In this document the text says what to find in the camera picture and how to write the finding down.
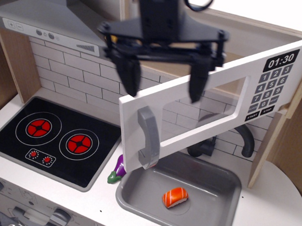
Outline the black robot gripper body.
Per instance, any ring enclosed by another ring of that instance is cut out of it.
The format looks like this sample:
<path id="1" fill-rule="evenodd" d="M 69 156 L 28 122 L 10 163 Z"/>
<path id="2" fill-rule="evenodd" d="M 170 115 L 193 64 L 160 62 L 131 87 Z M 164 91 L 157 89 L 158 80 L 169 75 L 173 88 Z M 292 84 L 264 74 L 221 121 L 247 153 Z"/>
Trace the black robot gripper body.
<path id="1" fill-rule="evenodd" d="M 215 66 L 223 64 L 223 45 L 229 33 L 192 19 L 186 12 L 206 10 L 210 6 L 191 5 L 188 0 L 139 0 L 140 16 L 121 22 L 102 23 L 98 30 L 107 38 L 107 54 L 113 49 L 111 36 L 139 40 L 141 47 L 126 53 L 144 61 L 182 62 L 196 53 L 210 56 Z"/>

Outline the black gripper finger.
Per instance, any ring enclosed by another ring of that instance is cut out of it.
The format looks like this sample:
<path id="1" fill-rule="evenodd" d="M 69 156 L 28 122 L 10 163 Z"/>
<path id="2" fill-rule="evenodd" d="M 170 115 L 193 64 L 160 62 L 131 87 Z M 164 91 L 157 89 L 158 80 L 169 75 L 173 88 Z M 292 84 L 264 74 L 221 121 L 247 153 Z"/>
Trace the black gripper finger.
<path id="1" fill-rule="evenodd" d="M 209 56 L 199 56 L 195 58 L 194 62 L 190 66 L 190 82 L 188 91 L 192 103 L 198 102 L 201 99 L 201 95 L 207 83 L 209 71 Z"/>
<path id="2" fill-rule="evenodd" d="M 116 65 L 117 73 L 126 92 L 135 97 L 140 85 L 140 62 L 136 59 L 128 58 L 117 51 L 113 51 L 110 58 Z"/>

